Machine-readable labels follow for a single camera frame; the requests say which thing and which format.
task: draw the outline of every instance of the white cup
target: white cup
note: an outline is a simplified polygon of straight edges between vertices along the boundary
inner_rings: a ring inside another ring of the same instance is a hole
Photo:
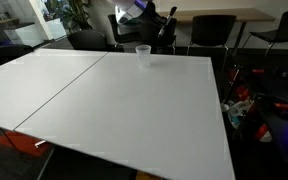
[[[139,45],[135,48],[135,50],[138,55],[139,63],[144,67],[150,66],[151,46]]]

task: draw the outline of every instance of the chair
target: chair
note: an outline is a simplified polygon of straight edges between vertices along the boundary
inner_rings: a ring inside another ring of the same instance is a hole
[[[0,46],[0,65],[33,51],[34,49],[31,46],[27,45],[13,44],[7,46]]]
[[[264,56],[267,55],[268,51],[272,49],[275,43],[288,42],[288,11],[283,13],[279,27],[276,30],[266,32],[250,32],[250,35],[242,48],[244,48],[251,36],[255,36],[269,43]]]
[[[132,32],[132,33],[127,33],[127,34],[123,34],[120,35],[118,33],[118,24],[116,21],[116,16],[115,14],[110,14],[108,15],[108,19],[111,23],[111,27],[112,27],[112,31],[113,31],[113,35],[114,35],[114,39],[117,42],[117,44],[115,44],[115,52],[117,50],[117,46],[124,44],[124,43],[130,43],[130,42],[135,42],[135,41],[141,41],[142,37],[141,34],[139,32]]]
[[[108,51],[106,36],[98,31],[78,31],[70,34],[67,39],[75,50]]]
[[[142,41],[145,44],[156,47],[157,49],[172,46],[173,55],[175,55],[176,35],[174,35],[174,33],[176,29],[176,23],[177,19],[172,18],[169,24],[165,27],[163,36],[160,38],[158,37],[158,33],[161,30],[159,27],[151,23],[142,23],[140,28]]]
[[[225,48],[225,56],[222,66],[224,70],[228,47],[225,45],[232,31],[236,16],[233,15],[203,15],[194,16],[192,25],[192,36],[189,50],[193,44],[200,46],[218,46]]]

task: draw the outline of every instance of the white table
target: white table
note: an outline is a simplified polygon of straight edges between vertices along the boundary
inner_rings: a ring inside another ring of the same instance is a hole
[[[164,178],[235,179],[210,58],[109,53],[15,131]]]
[[[105,54],[40,49],[0,66],[0,127],[14,130]]]

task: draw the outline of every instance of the dark floor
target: dark floor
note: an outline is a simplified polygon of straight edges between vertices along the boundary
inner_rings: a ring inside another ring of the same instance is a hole
[[[44,48],[73,49],[66,38],[47,45]],[[171,49],[163,54],[171,54]],[[177,55],[185,55],[186,48],[177,48]],[[191,56],[211,56],[220,97],[227,93],[229,79],[221,73],[222,50],[192,48]],[[264,50],[242,49],[238,55],[262,56]],[[271,56],[288,56],[288,51],[272,50]],[[228,58],[225,69],[232,66]],[[288,180],[288,164],[284,163],[281,154],[273,143],[232,140],[234,129],[224,114],[229,146],[237,180]],[[19,154],[13,148],[0,145],[0,179],[37,179],[50,151],[42,157]],[[132,169],[118,166],[69,149],[55,147],[54,154],[41,179],[94,179],[94,180],[128,180],[134,179]]]

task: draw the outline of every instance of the plastic cup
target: plastic cup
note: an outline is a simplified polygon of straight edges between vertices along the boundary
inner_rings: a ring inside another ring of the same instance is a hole
[[[150,66],[151,59],[151,46],[149,45],[139,45],[135,48],[136,54],[138,55],[138,60],[141,66]]]

